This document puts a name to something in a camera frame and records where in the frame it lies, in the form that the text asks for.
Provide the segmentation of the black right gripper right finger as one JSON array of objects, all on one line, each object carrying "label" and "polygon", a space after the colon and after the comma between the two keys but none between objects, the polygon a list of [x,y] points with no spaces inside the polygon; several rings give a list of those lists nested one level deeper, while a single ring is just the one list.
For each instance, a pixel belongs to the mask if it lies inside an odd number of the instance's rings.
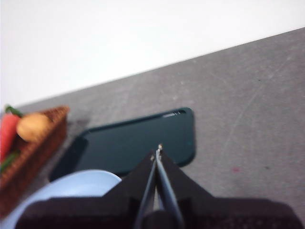
[{"label": "black right gripper right finger", "polygon": [[303,229],[292,210],[265,198],[215,197],[158,150],[163,205],[186,229]]}]

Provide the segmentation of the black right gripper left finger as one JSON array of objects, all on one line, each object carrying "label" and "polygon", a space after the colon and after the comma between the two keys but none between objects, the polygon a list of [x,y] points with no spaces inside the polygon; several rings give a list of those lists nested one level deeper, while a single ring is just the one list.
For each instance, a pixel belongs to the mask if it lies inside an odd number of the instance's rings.
[{"label": "black right gripper left finger", "polygon": [[149,153],[101,197],[61,197],[30,204],[18,229],[150,229],[155,154]]}]

